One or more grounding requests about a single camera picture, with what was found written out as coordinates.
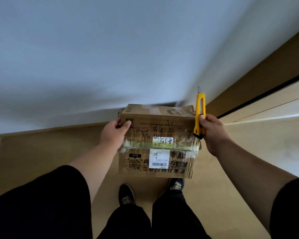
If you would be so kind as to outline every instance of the barcode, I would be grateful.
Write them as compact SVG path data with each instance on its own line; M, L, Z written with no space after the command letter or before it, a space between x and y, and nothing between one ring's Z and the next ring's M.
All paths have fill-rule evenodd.
M152 166L166 166L167 163L162 163L162 162L154 162L152 163Z

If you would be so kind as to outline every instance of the person's right arm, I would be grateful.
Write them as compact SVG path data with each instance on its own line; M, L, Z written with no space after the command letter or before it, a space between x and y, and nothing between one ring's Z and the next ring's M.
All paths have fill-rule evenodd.
M208 151L217 157L240 195L269 232L271 208L278 192L298 177L241 148L215 116L207 114L204 118L201 115L199 121L206 129L204 139Z

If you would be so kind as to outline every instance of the black sneaker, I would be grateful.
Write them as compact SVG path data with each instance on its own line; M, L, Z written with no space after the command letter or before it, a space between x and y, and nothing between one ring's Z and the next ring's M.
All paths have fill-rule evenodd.
M134 205L135 198L132 188L129 185L121 185L119 190L120 205Z
M181 191L184 188L185 180L183 178L172 178L166 191Z

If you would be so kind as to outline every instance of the leg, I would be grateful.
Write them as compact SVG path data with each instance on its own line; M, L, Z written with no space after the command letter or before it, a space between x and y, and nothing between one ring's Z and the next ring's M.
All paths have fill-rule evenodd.
M182 193L184 179L171 179L168 189L153 204L152 231L156 238L210 239Z
M128 185L121 185L119 200L120 207L112 213L98 239L151 238L150 219L142 207L135 205L133 191Z

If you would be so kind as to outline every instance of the cardboard box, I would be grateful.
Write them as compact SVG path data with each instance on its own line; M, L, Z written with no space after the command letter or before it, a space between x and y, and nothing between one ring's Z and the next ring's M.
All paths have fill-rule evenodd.
M119 151L119 173L191 178L200 140L193 106L129 104L120 125L132 121Z

